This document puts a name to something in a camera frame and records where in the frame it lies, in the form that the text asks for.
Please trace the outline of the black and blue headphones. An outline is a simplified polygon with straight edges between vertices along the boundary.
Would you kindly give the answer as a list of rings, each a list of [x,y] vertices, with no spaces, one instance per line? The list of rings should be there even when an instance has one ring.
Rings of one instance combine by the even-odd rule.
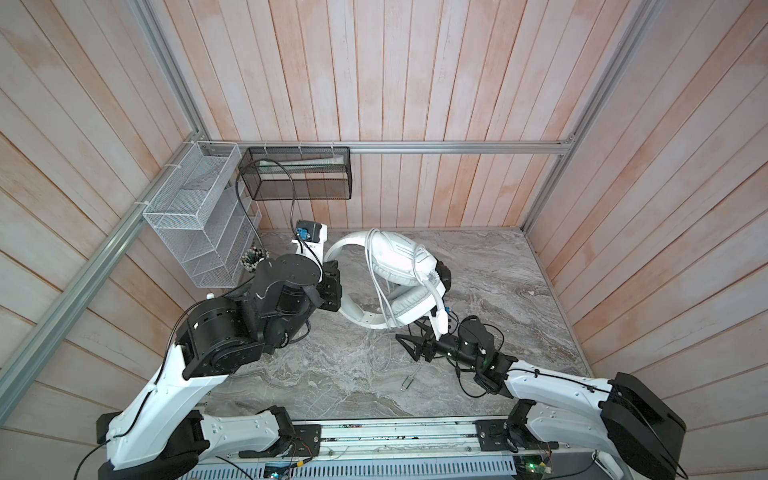
[[[435,271],[444,287],[444,291],[448,293],[452,286],[452,274],[450,269],[442,261],[438,260]]]

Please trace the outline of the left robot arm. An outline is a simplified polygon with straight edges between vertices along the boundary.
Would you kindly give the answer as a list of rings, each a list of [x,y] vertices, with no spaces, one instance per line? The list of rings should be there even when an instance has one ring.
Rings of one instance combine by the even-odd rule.
[[[207,458],[287,451],[295,429],[285,408],[225,419],[198,404],[242,366],[287,347],[316,310],[337,311],[341,296],[337,261],[291,253],[261,260],[242,286],[196,304],[136,399],[98,419],[107,448],[99,478],[177,479]]]

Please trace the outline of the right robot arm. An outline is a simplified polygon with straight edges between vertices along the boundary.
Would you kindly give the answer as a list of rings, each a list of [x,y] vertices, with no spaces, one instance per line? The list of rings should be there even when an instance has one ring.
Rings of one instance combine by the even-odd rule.
[[[587,378],[537,367],[497,349],[474,315],[452,334],[417,325],[420,334],[396,337],[414,360],[443,357],[484,393],[515,400],[504,424],[510,450],[568,443],[609,456],[624,478],[687,478],[680,463],[687,426],[637,377]]]

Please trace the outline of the white headphones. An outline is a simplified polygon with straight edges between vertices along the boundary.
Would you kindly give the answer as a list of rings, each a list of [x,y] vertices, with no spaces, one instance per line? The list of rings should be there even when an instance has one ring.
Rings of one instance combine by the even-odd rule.
[[[396,232],[353,232],[333,244],[324,260],[336,260],[346,246],[361,246],[379,301],[378,313],[366,311],[344,294],[339,312],[352,323],[372,329],[408,326],[435,312],[435,297],[446,292],[435,271],[438,259],[414,240]]]

